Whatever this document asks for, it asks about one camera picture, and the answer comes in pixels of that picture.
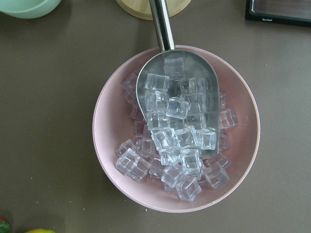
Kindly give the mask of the clear ice cubes pile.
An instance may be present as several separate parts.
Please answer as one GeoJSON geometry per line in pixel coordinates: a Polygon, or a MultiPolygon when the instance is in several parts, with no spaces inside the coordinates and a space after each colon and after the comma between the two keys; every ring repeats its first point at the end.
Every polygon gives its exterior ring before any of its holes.
{"type": "MultiPolygon", "coordinates": [[[[123,97],[132,106],[130,117],[134,120],[135,138],[126,140],[117,148],[117,171],[136,182],[146,176],[159,179],[166,191],[176,191],[181,200],[188,202],[194,201],[202,187],[216,189],[229,181],[227,169],[231,162],[221,153],[209,156],[196,148],[162,152],[156,149],[136,99],[137,78],[132,73],[121,83],[123,97]]],[[[224,133],[220,133],[219,142],[219,151],[230,146],[224,133]]]]}

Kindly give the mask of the metal ice scoop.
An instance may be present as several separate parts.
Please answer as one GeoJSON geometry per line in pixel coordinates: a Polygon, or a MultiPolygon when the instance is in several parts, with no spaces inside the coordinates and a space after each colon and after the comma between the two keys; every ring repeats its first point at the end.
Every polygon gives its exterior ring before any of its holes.
{"type": "Polygon", "coordinates": [[[210,63],[174,44],[167,4],[150,1],[160,52],[138,75],[136,95],[158,151],[219,152],[220,92],[210,63]]]}

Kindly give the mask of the pink bowl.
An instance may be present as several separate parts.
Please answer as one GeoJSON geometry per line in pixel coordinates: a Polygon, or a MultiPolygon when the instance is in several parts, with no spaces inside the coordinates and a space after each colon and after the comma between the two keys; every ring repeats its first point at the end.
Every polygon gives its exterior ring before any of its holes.
{"type": "Polygon", "coordinates": [[[195,52],[213,66],[219,80],[220,90],[227,94],[227,105],[236,112],[237,127],[226,131],[230,148],[224,152],[231,161],[227,173],[229,181],[217,189],[203,187],[192,201],[181,200],[176,193],[164,190],[159,180],[149,178],[135,182],[115,168],[115,150],[129,138],[134,137],[134,122],[130,118],[130,104],[123,97],[121,82],[131,73],[138,73],[158,49],[143,51],[125,61],[105,83],[95,106],[93,116],[93,142],[98,160],[110,181],[133,201],[157,211],[187,213],[208,208],[230,195],[250,171],[260,141],[260,119],[254,96],[242,76],[217,55],[191,46],[183,50],[195,52]]]}

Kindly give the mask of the wooden stand base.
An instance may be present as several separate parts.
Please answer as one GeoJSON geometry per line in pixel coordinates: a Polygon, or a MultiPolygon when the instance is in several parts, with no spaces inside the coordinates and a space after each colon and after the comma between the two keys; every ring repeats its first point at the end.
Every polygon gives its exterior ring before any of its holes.
{"type": "MultiPolygon", "coordinates": [[[[183,11],[191,0],[167,0],[170,17],[183,11]]],[[[130,15],[144,20],[153,20],[151,7],[148,0],[116,0],[116,3],[130,15]]]]}

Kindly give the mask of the yellow lemon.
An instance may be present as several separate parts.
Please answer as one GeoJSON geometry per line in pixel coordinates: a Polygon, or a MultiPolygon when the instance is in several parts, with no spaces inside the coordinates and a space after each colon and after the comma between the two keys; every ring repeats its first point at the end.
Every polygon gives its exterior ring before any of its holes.
{"type": "Polygon", "coordinates": [[[55,233],[55,231],[43,229],[43,228],[36,228],[36,229],[28,230],[25,233],[55,233]]]}

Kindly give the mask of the mint green bowl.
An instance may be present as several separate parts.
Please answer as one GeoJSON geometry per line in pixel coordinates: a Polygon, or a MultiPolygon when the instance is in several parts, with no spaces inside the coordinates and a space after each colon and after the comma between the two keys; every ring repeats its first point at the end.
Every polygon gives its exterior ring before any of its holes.
{"type": "Polygon", "coordinates": [[[0,11],[6,15],[32,19],[53,11],[61,0],[0,0],[0,11]]]}

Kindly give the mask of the black framed tablet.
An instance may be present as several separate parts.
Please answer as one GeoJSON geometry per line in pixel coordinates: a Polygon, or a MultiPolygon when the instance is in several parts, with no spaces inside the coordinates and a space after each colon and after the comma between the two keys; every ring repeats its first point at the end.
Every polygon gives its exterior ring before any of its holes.
{"type": "Polygon", "coordinates": [[[247,0],[245,19],[295,26],[311,26],[310,0],[247,0]]]}

